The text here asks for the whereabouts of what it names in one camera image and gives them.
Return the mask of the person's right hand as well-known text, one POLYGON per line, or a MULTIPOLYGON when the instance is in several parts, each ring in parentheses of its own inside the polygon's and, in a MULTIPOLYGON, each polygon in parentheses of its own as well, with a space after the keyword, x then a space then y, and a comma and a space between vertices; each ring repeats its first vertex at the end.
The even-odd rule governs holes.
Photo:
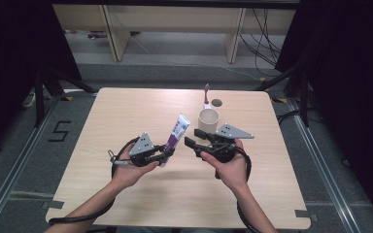
POLYGON ((201 157, 213 166, 220 175, 222 182, 234 193, 243 193, 249 190, 247 184, 247 162, 245 157, 236 153, 227 163, 221 163, 208 152, 202 151, 201 157))

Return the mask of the beige cup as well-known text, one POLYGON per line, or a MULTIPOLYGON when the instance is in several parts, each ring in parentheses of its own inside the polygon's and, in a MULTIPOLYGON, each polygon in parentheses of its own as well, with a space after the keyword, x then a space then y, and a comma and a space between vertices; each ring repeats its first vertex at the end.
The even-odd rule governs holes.
POLYGON ((210 104, 204 104, 198 115, 198 128, 207 133, 215 133, 219 120, 220 114, 210 104))

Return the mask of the person's left hand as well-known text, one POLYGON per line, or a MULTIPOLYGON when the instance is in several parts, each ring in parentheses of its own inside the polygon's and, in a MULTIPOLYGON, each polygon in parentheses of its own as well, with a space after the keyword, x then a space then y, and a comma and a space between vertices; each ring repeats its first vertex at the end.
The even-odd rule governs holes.
POLYGON ((145 174, 158 166, 158 162, 153 162, 144 167, 134 165, 118 165, 115 169, 111 184, 113 189, 124 190, 138 182, 145 174))

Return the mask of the black metal stand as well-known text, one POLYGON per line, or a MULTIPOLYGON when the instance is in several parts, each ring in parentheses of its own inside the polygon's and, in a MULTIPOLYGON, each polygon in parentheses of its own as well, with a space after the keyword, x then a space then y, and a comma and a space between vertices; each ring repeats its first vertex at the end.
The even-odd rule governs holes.
POLYGON ((97 89, 90 87, 80 79, 75 79, 72 76, 65 74, 57 69, 49 66, 41 66, 34 78, 35 103, 36 103, 36 121, 35 126, 39 126, 45 116, 44 107, 44 89, 46 89, 51 97, 61 97, 65 91, 61 87, 58 80, 64 80, 79 89, 88 92, 96 93, 97 89))
POLYGON ((294 65, 281 75, 254 88, 254 91, 264 91, 275 84, 282 82, 284 79, 288 79, 284 90, 286 97, 294 96, 295 93, 300 94, 300 107, 298 111, 300 113, 301 121, 306 127, 308 127, 308 77, 306 70, 301 65, 294 65))

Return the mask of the metal floor rail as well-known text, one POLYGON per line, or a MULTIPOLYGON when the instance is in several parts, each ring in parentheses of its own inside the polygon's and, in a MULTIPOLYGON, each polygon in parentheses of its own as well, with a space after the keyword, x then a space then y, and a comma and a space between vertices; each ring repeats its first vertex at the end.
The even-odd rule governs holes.
POLYGON ((17 181, 21 173, 23 172, 26 164, 28 163, 33 150, 36 148, 40 138, 42 137, 42 134, 48 125, 48 121, 51 118, 52 112, 59 101, 59 97, 51 98, 48 105, 46 106, 46 111, 44 113, 43 119, 32 130, 26 144, 24 145, 22 151, 18 155, 17 160, 12 166, 3 184, 0 186, 0 214, 2 213, 15 185, 17 184, 17 181))
POLYGON ((322 155, 322 152, 311 133, 309 127, 305 125, 300 116, 294 118, 298 130, 307 146, 309 153, 314 160, 316 168, 322 178, 322 182, 328 192, 331 202, 340 217, 347 233, 361 233, 361 229, 358 226, 355 215, 349 206, 345 196, 340 190, 337 182, 335 181, 333 175, 329 171, 329 167, 322 155))

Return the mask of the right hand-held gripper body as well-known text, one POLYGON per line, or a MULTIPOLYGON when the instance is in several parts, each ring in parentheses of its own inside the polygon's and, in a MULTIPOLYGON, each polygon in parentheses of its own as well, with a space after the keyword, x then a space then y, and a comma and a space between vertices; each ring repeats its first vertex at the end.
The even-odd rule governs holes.
POLYGON ((222 125, 215 133, 210 133, 213 140, 205 146, 204 151, 215 157, 219 162, 229 162, 236 151, 236 139, 253 139, 254 134, 241 130, 230 124, 222 125))

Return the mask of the pink toothbrush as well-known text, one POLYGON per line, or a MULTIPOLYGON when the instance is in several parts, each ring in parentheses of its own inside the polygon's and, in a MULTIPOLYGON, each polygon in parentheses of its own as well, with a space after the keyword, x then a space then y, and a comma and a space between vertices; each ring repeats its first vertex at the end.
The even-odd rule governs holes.
POLYGON ((204 86, 204 109, 210 109, 211 105, 208 99, 209 84, 206 83, 204 86))

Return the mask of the black curtain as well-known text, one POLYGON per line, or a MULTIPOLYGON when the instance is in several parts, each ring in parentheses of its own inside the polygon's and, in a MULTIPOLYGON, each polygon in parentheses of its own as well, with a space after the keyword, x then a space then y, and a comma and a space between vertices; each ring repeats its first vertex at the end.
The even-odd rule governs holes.
POLYGON ((309 82, 321 114, 373 204, 373 0, 300 0, 277 70, 300 59, 316 29, 309 82))
POLYGON ((44 67, 81 77, 51 0, 0 0, 0 138, 44 67))

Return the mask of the grey tape patch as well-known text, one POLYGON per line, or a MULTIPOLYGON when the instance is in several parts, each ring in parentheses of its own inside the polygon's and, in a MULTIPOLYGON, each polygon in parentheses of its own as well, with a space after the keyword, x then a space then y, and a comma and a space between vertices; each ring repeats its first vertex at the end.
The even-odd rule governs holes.
POLYGON ((308 211, 305 211, 305 210, 295 210, 294 212, 295 212, 296 217, 309 218, 311 221, 318 221, 319 220, 317 215, 310 214, 308 211))
POLYGON ((50 208, 53 208, 53 209, 61 209, 63 207, 64 203, 61 202, 61 201, 45 201, 43 204, 42 204, 42 208, 43 209, 50 209, 50 208))

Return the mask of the purple and white toothpaste tube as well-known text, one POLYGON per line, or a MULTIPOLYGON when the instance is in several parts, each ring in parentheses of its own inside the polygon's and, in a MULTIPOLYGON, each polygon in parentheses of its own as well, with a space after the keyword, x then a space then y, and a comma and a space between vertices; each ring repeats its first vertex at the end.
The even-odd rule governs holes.
POLYGON ((168 149, 175 149, 176 145, 182 139, 189 126, 190 121, 187 119, 187 117, 184 114, 179 114, 165 146, 168 149))

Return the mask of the light wooden furniture frame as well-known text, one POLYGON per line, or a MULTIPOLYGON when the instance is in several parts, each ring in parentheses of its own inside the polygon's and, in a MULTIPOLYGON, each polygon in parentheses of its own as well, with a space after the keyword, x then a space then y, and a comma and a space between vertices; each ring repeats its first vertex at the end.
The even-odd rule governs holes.
POLYGON ((285 35, 294 10, 250 8, 147 7, 55 4, 64 29, 104 31, 115 61, 123 58, 129 33, 215 33, 224 36, 226 59, 233 63, 241 34, 285 35))

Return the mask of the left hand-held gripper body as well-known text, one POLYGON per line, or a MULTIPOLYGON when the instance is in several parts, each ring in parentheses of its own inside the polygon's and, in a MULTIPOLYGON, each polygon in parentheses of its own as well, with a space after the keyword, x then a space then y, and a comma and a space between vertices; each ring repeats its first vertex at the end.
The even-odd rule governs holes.
POLYGON ((155 155, 158 150, 159 146, 155 146, 149 134, 144 132, 128 154, 133 165, 144 167, 161 159, 159 155, 155 155))

